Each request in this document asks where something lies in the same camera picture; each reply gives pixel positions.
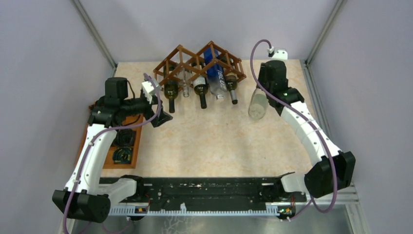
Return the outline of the blue square glass bottle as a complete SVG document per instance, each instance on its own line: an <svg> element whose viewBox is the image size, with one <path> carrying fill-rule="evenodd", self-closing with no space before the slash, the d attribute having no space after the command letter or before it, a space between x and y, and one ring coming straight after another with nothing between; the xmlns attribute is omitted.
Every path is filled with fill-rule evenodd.
<svg viewBox="0 0 413 234"><path fill-rule="evenodd" d="M217 101L223 101L225 94L227 93L223 68L221 65L212 61L213 54L210 48L204 52L204 59L206 65L212 64L212 66L206 71L210 91L215 96Z"/></svg>

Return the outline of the brown label wine bottle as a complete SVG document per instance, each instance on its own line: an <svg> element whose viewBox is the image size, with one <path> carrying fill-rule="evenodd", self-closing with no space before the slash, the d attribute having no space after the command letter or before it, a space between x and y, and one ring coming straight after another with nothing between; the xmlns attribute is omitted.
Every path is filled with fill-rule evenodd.
<svg viewBox="0 0 413 234"><path fill-rule="evenodd" d="M225 84L227 87L227 90L229 91L231 101L233 105L238 104L238 99L236 96L236 88L237 88L237 75L233 72L229 72L227 75L225 75Z"/></svg>

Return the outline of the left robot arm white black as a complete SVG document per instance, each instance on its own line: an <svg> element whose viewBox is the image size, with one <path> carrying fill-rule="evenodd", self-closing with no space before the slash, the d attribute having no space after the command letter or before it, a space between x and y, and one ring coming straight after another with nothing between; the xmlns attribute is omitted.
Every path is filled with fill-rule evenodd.
<svg viewBox="0 0 413 234"><path fill-rule="evenodd" d="M144 122L158 127L172 116L163 111L161 87L157 80L144 75L140 97L128 97L128 80L122 77L105 81L105 94L91 108L86 139L78 162L63 190L55 190L53 203L66 218L102 223L110 209L126 198L139 202L145 198L146 188L140 178L124 175L108 187L100 183L101 172L108 151L120 130L132 128L122 123L129 116L140 115Z"/></svg>

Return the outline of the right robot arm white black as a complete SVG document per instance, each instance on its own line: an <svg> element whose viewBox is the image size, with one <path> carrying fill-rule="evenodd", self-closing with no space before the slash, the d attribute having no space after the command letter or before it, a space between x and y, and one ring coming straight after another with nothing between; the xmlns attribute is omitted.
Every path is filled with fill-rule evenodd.
<svg viewBox="0 0 413 234"><path fill-rule="evenodd" d="M336 146L310 114L304 97L288 85L286 65L280 60L263 62L258 87L279 116L290 125L305 148L312 168L309 172L288 173L274 188L275 197L287 201L293 192L309 193L314 198L351 185L355 156Z"/></svg>

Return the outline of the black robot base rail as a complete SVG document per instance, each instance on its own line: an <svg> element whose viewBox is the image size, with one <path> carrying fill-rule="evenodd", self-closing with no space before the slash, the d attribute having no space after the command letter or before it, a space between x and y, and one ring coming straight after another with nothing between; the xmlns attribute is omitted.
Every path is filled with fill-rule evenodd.
<svg viewBox="0 0 413 234"><path fill-rule="evenodd" d="M152 212L264 211L268 203L306 202L301 192L284 191L280 177L142 177L135 195L120 203L148 203Z"/></svg>

